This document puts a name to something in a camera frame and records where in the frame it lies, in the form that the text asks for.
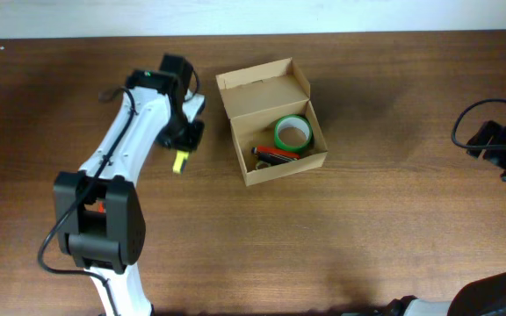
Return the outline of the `yellow highlighter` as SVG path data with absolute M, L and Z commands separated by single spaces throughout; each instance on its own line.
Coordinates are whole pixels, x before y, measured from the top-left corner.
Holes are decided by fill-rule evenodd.
M 173 162 L 172 166 L 172 171 L 176 174 L 181 174 L 184 171 L 189 156 L 189 152 L 177 150 L 175 161 Z

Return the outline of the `yellow clear tape roll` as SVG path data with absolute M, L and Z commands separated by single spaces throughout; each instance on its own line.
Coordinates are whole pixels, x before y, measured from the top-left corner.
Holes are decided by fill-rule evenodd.
M 269 168 L 270 166 L 271 166 L 271 164 L 268 162 L 258 161 L 255 166 L 255 170 L 266 169 L 266 168 Z

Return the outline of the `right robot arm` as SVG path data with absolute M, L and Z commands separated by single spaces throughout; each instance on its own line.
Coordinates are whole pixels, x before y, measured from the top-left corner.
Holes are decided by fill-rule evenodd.
M 488 121 L 467 145 L 506 145 L 506 126 Z M 502 180 L 506 182 L 506 152 L 483 149 L 467 153 L 475 158 L 481 156 L 503 169 Z M 432 302 L 406 296 L 391 301 L 381 313 L 386 316 L 506 315 L 506 272 L 467 284 L 450 301 Z

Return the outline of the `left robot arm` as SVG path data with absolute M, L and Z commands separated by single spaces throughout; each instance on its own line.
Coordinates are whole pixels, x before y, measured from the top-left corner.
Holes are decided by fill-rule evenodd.
M 156 71 L 134 70 L 99 97 L 122 102 L 97 150 L 78 171 L 62 171 L 54 181 L 56 223 L 42 241 L 38 264 L 61 274 L 44 261 L 50 241 L 57 240 L 75 264 L 68 275 L 92 280 L 107 315 L 155 312 L 137 265 L 146 224 L 136 185 L 153 146 L 176 150 L 177 173 L 199 146 L 205 125 L 198 116 L 206 99 L 192 84 L 200 84 L 196 70 L 179 55 L 165 54 Z

